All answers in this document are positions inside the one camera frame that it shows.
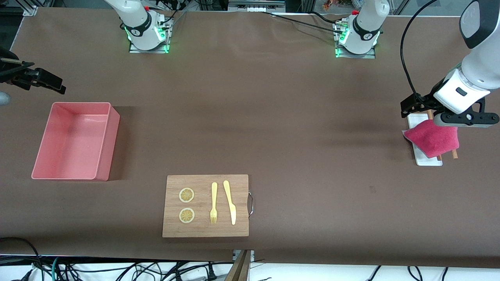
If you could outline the pink microfibre cloth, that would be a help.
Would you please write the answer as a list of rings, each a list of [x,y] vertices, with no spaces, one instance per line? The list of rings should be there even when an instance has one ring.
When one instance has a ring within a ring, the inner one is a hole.
[[[418,147],[427,158],[448,153],[459,148],[458,128],[437,126],[432,120],[425,120],[414,128],[405,130],[404,137]]]

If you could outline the white rectangular tray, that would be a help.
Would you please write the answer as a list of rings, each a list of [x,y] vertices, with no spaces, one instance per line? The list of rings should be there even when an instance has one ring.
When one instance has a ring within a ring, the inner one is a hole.
[[[407,117],[408,129],[413,129],[418,124],[422,123],[425,120],[429,120],[427,114],[422,113],[413,113],[409,114]],[[443,165],[442,160],[439,160],[438,157],[427,158],[427,156],[421,151],[415,144],[412,144],[412,149],[414,151],[414,158],[417,166],[420,167],[441,167]]]

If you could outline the pink plastic bin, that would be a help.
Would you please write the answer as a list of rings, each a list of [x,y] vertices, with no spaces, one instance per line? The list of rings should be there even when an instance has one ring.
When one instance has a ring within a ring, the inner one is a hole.
[[[119,122],[110,103],[53,103],[32,179],[107,181]]]

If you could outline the brown table cover sheet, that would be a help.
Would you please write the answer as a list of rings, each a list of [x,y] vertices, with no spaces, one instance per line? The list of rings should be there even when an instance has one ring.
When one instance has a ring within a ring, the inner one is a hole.
[[[39,9],[12,51],[67,91],[0,85],[0,238],[45,255],[500,267],[500,124],[461,128],[457,160],[415,165],[400,117],[407,21],[385,21],[376,59],[344,59],[323,30],[195,11],[170,53],[131,54],[113,10]],[[120,114],[109,181],[31,178],[56,101]],[[179,174],[248,174],[249,236],[163,238]]]

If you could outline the grey metal device box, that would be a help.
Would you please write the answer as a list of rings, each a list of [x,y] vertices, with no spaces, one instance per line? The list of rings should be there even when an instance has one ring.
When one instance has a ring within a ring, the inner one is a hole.
[[[227,11],[286,12],[285,0],[227,0]]]

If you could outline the yellow plastic fork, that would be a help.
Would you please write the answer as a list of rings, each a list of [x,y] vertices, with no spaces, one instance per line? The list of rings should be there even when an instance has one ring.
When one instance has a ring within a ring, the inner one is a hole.
[[[211,183],[211,210],[210,210],[210,221],[211,224],[217,223],[217,192],[218,192],[218,184],[216,182]]]

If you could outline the yellow plastic knife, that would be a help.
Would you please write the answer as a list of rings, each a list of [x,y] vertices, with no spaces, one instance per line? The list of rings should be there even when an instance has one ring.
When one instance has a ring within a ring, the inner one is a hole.
[[[225,190],[225,193],[227,196],[227,202],[228,202],[228,205],[230,208],[231,224],[235,225],[236,224],[236,205],[232,202],[230,182],[228,180],[224,180],[223,186],[224,186],[224,190]]]

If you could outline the wooden cutting board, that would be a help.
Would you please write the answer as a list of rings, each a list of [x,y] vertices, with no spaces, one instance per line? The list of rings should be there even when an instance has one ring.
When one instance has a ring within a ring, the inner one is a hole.
[[[223,181],[230,182],[232,202],[236,205],[236,224],[232,225],[230,208]],[[217,223],[211,224],[211,183],[218,184]],[[179,192],[190,187],[195,197],[189,203],[179,199]],[[164,206],[164,238],[223,238],[247,237],[249,235],[249,176],[246,174],[170,175],[166,182]],[[195,218],[191,223],[180,222],[183,208],[192,208]]]

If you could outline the aluminium frame profile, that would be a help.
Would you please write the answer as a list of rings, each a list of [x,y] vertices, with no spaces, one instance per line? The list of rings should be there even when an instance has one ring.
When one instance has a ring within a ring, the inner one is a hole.
[[[34,16],[40,7],[52,7],[55,0],[15,0],[23,9],[23,16]]]

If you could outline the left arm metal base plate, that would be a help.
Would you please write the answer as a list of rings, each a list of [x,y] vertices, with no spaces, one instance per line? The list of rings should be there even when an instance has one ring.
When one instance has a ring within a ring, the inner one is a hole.
[[[377,41],[375,40],[372,43],[371,48],[368,52],[363,54],[356,54],[350,52],[345,46],[342,44],[343,41],[350,38],[350,29],[348,28],[348,24],[345,22],[336,21],[332,24],[334,31],[340,31],[341,33],[334,34],[334,46],[335,46],[335,56],[337,58],[352,58],[352,59],[375,59],[375,45]]]

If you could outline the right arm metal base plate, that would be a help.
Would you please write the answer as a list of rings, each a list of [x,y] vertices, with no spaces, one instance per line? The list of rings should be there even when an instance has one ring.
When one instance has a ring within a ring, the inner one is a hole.
[[[157,20],[159,21],[146,30],[142,37],[135,37],[127,32],[129,53],[169,53],[173,18],[159,14]]]

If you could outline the brown wooden post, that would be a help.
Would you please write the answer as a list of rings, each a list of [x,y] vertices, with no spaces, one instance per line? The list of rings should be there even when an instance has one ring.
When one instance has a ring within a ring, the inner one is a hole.
[[[250,264],[254,259],[253,250],[240,250],[224,281],[249,281]]]

